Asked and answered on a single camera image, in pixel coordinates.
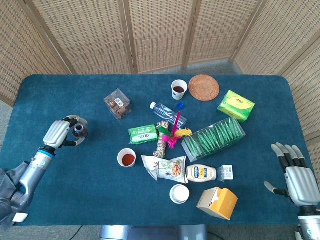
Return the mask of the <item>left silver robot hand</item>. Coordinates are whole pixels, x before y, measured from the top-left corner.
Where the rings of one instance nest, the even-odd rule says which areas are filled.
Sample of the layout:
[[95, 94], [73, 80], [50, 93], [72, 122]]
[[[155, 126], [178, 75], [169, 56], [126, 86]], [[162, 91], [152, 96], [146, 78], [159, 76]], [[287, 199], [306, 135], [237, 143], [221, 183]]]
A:
[[67, 140], [69, 132], [75, 130], [79, 125], [82, 125], [83, 129], [88, 129], [88, 121], [77, 115], [69, 115], [62, 120], [56, 120], [43, 138], [44, 145], [55, 150], [63, 146], [75, 147], [80, 145], [86, 139], [87, 133], [76, 136], [75, 141]]

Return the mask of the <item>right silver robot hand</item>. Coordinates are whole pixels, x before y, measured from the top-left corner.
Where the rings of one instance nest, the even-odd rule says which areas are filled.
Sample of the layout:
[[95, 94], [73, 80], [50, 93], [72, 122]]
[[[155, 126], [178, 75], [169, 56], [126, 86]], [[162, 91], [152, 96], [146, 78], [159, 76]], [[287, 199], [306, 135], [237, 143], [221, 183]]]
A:
[[313, 171], [307, 167], [306, 159], [296, 145], [271, 145], [282, 167], [287, 189], [274, 187], [268, 181], [264, 186], [273, 194], [290, 198], [298, 207], [317, 206], [320, 190]]

